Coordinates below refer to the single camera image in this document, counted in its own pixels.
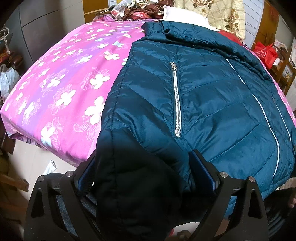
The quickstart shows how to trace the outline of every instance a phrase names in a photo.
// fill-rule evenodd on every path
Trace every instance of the silver bolt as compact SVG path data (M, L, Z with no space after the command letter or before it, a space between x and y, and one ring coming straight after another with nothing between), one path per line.
M39 182L42 182L42 181L44 180L44 178L45 178L45 176L44 176L44 175L41 175L41 176L38 177L37 180L38 180Z
M253 178L253 177L249 177L249 180L250 180L250 182L255 182L255 178Z
M67 177L71 177L71 176L73 176L73 174L74 174L73 171L67 171L67 172L66 172L66 176L67 176Z
M228 174L226 172L220 172L220 176L225 178L228 177Z

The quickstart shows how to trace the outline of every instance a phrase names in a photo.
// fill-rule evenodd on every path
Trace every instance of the beige floral curtain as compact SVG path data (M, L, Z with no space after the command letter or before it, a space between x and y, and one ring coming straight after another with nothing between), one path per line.
M175 0L174 7L199 13L208 18L211 26L245 39L243 0Z

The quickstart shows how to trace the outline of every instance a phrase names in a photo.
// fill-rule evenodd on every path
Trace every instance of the teal puffer jacket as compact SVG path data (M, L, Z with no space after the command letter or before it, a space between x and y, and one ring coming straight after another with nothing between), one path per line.
M254 176L263 198L295 163L295 126L255 56L191 24L142 28L146 36L133 43L106 99L97 141L97 224L108 241L164 240L203 216L193 149L231 177Z

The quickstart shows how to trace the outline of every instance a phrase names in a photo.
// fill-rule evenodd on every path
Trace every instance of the white pillow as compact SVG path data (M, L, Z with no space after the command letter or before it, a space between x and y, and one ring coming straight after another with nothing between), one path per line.
M197 26L205 27L213 31L220 30L209 25L208 19L196 12L191 12L178 7L163 6L163 20L179 23L191 23Z

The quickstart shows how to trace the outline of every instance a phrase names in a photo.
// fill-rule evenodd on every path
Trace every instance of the silver zipper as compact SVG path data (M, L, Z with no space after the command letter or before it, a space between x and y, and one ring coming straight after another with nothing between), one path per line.
M176 105L176 126L175 126L175 135L180 137L181 135L181 106L180 106L180 97L178 89L178 78L177 78L177 65L174 62L170 62L173 70L173 80L174 80L174 96L175 96L175 105Z
M226 59L226 60L227 60L227 62L230 64L230 66L233 68L233 70L237 73L237 75L239 76L240 80L245 84L245 82L242 80L242 78L240 77L240 75L238 74L238 72L235 70L235 68L232 66L232 64L229 62L229 60L228 60L228 59ZM258 104L260 105L261 110L263 111L264 117L265 117L265 119L266 119L266 122L267 122L267 124L268 124L268 127L269 127L269 129L270 129L272 135L274 136L274 139L276 140L276 145L277 145L277 162L276 162L276 169L275 169L274 174L273 174L273 176L272 176L272 177L274 177L275 174L276 174L276 171L277 171L277 169L278 169L278 167L279 167L279 141L278 141L278 139L276 138L276 135L274 134L274 132L273 132L273 130L272 130L270 124L269 124L269 121L268 121L268 118L267 118L267 116L266 116L265 110L263 109L263 106L261 105L261 103L259 102L259 100L256 98L256 96L255 96L255 95L253 95L253 96L254 96L254 98L256 99L256 101L258 102Z
M277 107L277 108L278 108L278 110L279 110L279 107L277 106L277 104L276 104L276 101L275 101L274 97L272 97L272 99L273 99L273 101L274 101L274 103L275 103L276 107ZM281 119L283 120L283 123L285 124L286 130L287 130L287 132L288 132L288 135L289 135L289 139L290 139L290 141L291 141L291 135L290 135L290 132L289 132L289 130L288 130L288 127L287 127L287 125L286 125L286 123L285 123L285 120L284 120L284 118L283 118L283 116L282 116L282 115L281 115Z

